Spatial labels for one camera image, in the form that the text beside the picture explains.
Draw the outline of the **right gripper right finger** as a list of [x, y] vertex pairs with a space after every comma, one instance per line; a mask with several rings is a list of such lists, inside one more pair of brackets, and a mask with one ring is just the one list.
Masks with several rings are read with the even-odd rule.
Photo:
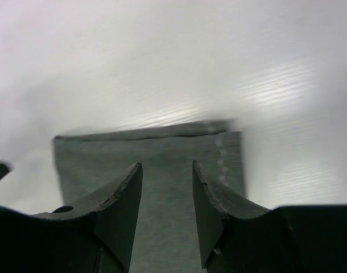
[[270, 211], [214, 179], [197, 160], [192, 163], [192, 193], [204, 269], [212, 267], [214, 260], [224, 253], [238, 221], [253, 219]]

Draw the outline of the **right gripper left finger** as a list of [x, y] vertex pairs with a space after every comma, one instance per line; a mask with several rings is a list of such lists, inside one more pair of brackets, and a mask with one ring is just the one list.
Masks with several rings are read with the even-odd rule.
[[143, 168], [132, 164], [95, 191], [36, 218], [55, 232], [68, 272], [128, 272], [142, 194]]

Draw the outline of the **grey cloth napkin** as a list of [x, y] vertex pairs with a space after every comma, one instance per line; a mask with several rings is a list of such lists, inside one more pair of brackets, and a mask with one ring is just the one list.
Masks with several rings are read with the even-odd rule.
[[201, 272], [192, 195], [192, 162], [245, 194], [241, 136], [228, 121], [201, 121], [53, 139], [61, 194], [70, 203], [143, 167], [131, 272]]

